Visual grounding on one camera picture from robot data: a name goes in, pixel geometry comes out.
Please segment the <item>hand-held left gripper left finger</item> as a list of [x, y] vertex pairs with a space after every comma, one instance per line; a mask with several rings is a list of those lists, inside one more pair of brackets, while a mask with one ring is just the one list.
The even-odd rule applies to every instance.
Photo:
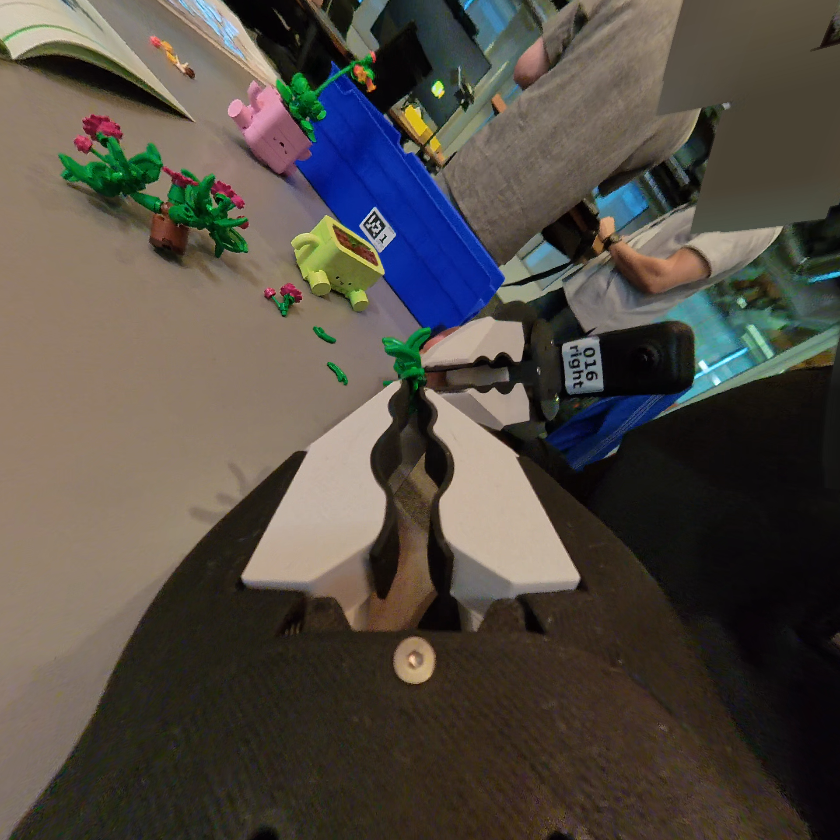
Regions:
[[352, 629], [366, 629], [374, 590], [369, 555], [385, 520], [374, 445], [392, 425], [390, 384], [306, 450], [242, 573], [252, 589], [330, 596]]

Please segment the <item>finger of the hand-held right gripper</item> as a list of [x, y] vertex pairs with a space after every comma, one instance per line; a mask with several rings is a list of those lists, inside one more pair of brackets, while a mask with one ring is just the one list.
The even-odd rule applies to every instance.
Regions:
[[532, 402], [521, 383], [510, 385], [507, 390], [495, 385], [426, 387], [425, 394], [444, 400], [471, 421], [493, 431], [522, 424], [545, 424], [540, 404]]
[[526, 340], [519, 321], [479, 318], [468, 322], [422, 356], [427, 370], [462, 369], [477, 364], [522, 362]]

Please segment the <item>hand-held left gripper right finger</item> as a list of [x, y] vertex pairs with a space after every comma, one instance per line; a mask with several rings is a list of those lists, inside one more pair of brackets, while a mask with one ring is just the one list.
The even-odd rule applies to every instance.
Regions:
[[425, 395], [454, 460], [438, 513], [466, 628], [477, 630], [493, 602], [576, 590], [581, 575], [514, 451], [441, 395]]

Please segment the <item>green toy leaf stem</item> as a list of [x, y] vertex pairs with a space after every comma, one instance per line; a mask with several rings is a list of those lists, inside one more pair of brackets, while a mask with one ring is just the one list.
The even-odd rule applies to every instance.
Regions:
[[421, 349], [431, 337], [430, 328], [420, 328], [413, 332], [405, 341], [394, 337], [383, 337], [384, 352], [394, 360], [393, 370], [400, 382], [409, 385], [409, 412], [415, 413], [418, 399], [427, 383], [427, 375], [421, 357]]

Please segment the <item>blue cloth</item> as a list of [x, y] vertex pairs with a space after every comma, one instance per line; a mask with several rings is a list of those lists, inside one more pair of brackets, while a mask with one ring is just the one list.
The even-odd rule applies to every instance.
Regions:
[[626, 434], [656, 419], [688, 393], [604, 397], [582, 409], [548, 433], [545, 441], [557, 449], [575, 471], [606, 458]]

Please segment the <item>blue plastic bin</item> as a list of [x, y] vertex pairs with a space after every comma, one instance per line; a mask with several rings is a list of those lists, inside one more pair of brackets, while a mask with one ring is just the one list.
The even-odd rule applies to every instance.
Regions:
[[399, 132], [351, 77], [319, 94], [326, 117], [299, 169], [333, 215], [379, 252], [385, 282], [423, 327], [477, 315], [501, 270]]

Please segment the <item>lime toy brick pot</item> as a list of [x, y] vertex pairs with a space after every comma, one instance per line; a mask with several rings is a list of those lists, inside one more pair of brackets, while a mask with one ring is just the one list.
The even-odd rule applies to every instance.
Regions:
[[294, 237], [290, 246], [313, 295], [324, 298], [334, 291], [354, 312], [368, 308], [366, 291], [385, 273], [370, 243], [326, 215], [313, 230]]

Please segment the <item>black office chair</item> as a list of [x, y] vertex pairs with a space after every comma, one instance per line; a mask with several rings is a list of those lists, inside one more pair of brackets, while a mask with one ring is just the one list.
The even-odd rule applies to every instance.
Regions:
[[375, 36], [379, 48], [375, 52], [375, 90], [369, 99], [380, 112], [386, 112], [411, 95], [432, 72], [433, 65], [424, 51], [415, 21], [397, 27], [386, 17]]

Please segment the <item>pink toy pot with plant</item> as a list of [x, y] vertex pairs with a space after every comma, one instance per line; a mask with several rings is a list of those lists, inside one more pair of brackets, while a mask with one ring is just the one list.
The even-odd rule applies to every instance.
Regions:
[[287, 174], [298, 162], [312, 155], [315, 127], [327, 115], [320, 101], [327, 86], [343, 77], [352, 77], [371, 92], [375, 89], [375, 62], [375, 52], [353, 59], [319, 87], [313, 87], [301, 72], [288, 82], [278, 79], [273, 86], [262, 87], [254, 80], [248, 86], [248, 100], [233, 100], [228, 106], [228, 116], [240, 128], [258, 161], [279, 175]]

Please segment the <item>small black monitor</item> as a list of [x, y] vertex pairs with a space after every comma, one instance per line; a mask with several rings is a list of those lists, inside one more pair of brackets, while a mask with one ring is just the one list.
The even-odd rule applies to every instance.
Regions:
[[416, 28], [418, 47], [424, 58], [411, 58], [418, 83], [434, 81], [455, 85], [458, 75], [477, 84], [489, 71], [490, 62], [477, 41], [478, 29], [459, 2], [389, 1], [372, 20], [371, 35], [380, 46], [391, 43], [409, 25]]

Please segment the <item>green plant with pink flowers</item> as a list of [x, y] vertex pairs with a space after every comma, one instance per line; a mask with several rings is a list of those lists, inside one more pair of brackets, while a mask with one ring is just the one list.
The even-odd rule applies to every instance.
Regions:
[[128, 200], [147, 211], [149, 242], [155, 250], [183, 257], [190, 232], [195, 230], [212, 239], [216, 258], [249, 252], [243, 234], [249, 219], [241, 213], [245, 200], [215, 174], [199, 178], [187, 169], [172, 169], [154, 143], [137, 154], [127, 154], [121, 127], [106, 115], [84, 118], [73, 144], [89, 161], [81, 163], [60, 153], [61, 178], [85, 186], [102, 199]]

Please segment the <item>large printed sheet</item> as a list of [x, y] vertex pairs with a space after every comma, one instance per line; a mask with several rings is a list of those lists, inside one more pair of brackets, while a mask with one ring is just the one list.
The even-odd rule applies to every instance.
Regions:
[[219, 49], [237, 66], [264, 84], [274, 84], [277, 71], [250, 37], [237, 15], [222, 1], [160, 1], [164, 8]]

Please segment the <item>open instruction booklet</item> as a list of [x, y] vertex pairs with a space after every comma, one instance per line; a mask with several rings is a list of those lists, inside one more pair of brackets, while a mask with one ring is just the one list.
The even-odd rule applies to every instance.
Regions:
[[193, 119], [88, 1], [2, 1], [1, 42], [11, 60], [59, 56], [85, 61]]

